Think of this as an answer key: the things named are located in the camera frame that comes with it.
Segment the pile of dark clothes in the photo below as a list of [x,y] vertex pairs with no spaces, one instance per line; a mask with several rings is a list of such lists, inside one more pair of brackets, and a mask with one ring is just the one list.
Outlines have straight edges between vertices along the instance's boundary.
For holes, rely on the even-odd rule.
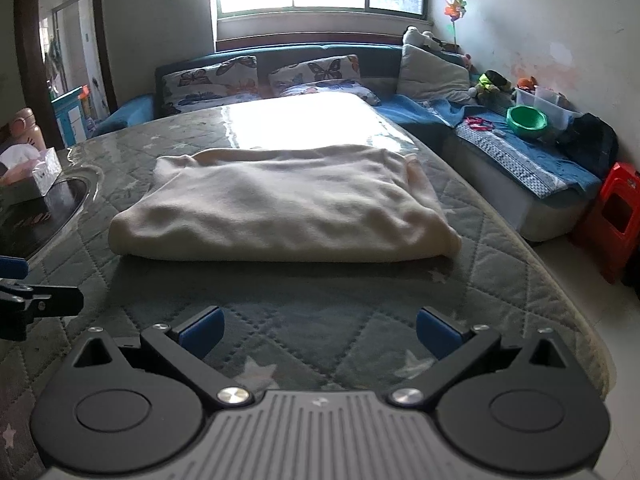
[[611,126],[593,114],[574,118],[555,141],[556,149],[604,180],[617,162],[618,139]]

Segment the red box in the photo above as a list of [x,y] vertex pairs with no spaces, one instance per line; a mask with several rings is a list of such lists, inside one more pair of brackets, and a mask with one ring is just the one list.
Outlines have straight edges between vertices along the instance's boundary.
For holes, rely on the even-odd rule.
[[616,162],[582,225],[603,277],[614,283],[639,240],[639,171]]

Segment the clear plastic bin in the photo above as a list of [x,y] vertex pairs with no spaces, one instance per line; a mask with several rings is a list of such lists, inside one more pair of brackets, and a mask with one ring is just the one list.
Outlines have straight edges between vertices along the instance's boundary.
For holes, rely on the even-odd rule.
[[562,94],[537,87],[534,91],[515,89],[516,104],[535,107],[543,112],[550,127],[564,131],[577,117],[582,116],[570,101]]

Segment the black induction cooktop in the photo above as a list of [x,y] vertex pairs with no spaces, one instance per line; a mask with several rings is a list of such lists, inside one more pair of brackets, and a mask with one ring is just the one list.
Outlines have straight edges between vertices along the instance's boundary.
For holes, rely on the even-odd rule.
[[40,198],[1,207],[1,255],[34,258],[96,195],[100,175],[93,168],[65,171]]

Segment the colourful pinwheel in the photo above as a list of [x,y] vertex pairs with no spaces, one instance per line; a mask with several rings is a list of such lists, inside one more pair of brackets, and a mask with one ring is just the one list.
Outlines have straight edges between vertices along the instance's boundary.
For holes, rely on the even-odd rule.
[[464,18],[466,13],[466,0],[446,0],[444,13],[449,18],[452,30],[452,43],[457,47],[457,22]]

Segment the pink water bottle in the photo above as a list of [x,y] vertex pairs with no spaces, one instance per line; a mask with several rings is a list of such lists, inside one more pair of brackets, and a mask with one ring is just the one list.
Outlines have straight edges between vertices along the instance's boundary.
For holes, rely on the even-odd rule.
[[9,129],[13,144],[28,144],[40,152],[47,148],[35,114],[29,107],[22,108],[15,114]]

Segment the green black toy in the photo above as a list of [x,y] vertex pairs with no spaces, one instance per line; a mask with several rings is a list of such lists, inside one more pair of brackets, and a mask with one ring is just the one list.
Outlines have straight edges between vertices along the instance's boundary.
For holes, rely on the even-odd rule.
[[480,75],[477,82],[469,88],[469,95],[479,100],[484,94],[496,94],[498,92],[511,94],[512,84],[495,70],[486,70]]

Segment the orange toy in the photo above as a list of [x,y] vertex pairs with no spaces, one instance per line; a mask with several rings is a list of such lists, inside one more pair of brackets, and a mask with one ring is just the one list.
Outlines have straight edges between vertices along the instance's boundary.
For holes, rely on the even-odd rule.
[[534,92],[537,86],[537,79],[534,76],[521,77],[516,82],[516,88],[527,92]]

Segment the butterfly pillow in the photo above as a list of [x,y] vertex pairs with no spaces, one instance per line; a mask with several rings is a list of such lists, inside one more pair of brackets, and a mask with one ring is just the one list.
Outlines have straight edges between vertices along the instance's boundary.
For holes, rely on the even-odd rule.
[[358,96],[369,105],[381,100],[361,83],[359,58],[356,54],[317,58],[283,66],[268,75],[274,96],[344,92]]
[[160,111],[164,115],[259,100],[258,63],[254,55],[187,70],[160,80]]

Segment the grey cushion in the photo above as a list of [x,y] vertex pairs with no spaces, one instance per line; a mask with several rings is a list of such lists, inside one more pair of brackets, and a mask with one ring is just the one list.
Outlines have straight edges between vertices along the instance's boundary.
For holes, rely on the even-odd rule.
[[470,74],[463,66],[411,44],[402,46],[398,94],[415,101],[445,99],[457,104],[472,104],[470,88]]

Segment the cream sweatshirt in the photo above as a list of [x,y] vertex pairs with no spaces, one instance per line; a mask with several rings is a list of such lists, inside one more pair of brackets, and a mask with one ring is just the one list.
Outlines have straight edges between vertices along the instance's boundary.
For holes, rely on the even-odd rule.
[[108,244],[154,260],[396,262],[452,258],[462,241],[416,156],[333,145],[163,156]]

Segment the green plastic bowl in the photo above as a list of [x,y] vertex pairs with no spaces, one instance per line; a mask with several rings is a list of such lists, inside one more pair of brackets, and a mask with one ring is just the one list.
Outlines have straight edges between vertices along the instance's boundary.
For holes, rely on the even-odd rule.
[[535,107],[515,105],[506,111],[506,124],[519,138],[538,140],[548,129],[548,118]]

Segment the tissue box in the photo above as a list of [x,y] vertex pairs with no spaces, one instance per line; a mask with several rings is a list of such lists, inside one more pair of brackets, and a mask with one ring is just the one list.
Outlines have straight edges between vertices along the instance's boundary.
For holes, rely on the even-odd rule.
[[61,172],[54,148],[38,151],[30,144],[10,146],[1,153],[1,203],[11,206],[46,196]]

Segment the right butterfly pillow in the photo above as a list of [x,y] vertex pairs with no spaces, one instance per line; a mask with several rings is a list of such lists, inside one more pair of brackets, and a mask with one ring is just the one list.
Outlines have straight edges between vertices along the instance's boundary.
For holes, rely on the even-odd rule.
[[359,58],[356,54],[317,58],[283,66],[268,75],[274,96],[344,92],[358,96],[369,105],[381,100],[361,83]]

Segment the blue sofa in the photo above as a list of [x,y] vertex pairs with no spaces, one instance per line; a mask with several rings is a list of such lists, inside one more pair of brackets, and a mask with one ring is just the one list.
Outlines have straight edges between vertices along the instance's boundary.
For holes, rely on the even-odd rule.
[[[259,92],[269,96],[268,75],[285,65],[356,54],[361,83],[381,100],[378,114],[404,128],[431,148],[465,178],[499,214],[530,242],[545,242],[574,228],[594,200],[601,180],[572,160],[538,141],[525,141],[510,133],[503,117],[476,105],[448,104],[443,100],[415,101],[396,91],[400,47],[388,44],[282,44],[236,49],[157,67],[156,90],[128,101],[100,122],[97,136],[152,122],[160,111],[163,76],[254,55],[258,63]],[[478,116],[504,132],[469,129],[464,120]]]

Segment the left butterfly pillow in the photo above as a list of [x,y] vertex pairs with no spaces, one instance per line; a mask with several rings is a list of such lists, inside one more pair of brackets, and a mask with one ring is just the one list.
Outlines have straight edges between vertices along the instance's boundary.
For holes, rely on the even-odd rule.
[[187,70],[160,80],[160,111],[164,115],[259,100],[258,63],[254,55]]

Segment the pink scissors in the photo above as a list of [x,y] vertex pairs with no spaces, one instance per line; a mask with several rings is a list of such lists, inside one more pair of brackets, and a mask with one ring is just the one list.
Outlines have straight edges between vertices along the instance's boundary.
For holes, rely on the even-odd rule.
[[478,116],[467,117],[464,124],[473,131],[491,132],[496,136],[504,136],[504,132],[488,119]]

